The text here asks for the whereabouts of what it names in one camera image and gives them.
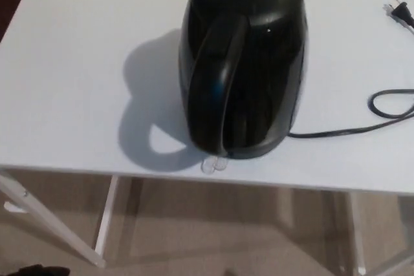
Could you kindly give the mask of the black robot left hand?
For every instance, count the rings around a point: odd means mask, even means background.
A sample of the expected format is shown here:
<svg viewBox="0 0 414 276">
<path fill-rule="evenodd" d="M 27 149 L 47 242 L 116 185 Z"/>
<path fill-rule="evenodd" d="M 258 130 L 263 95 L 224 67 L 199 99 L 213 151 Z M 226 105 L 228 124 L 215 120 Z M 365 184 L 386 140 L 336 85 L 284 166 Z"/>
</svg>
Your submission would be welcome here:
<svg viewBox="0 0 414 276">
<path fill-rule="evenodd" d="M 61 266 L 42 266 L 40 264 L 19 269 L 15 275 L 21 276 L 69 276 L 70 269 Z"/>
</svg>

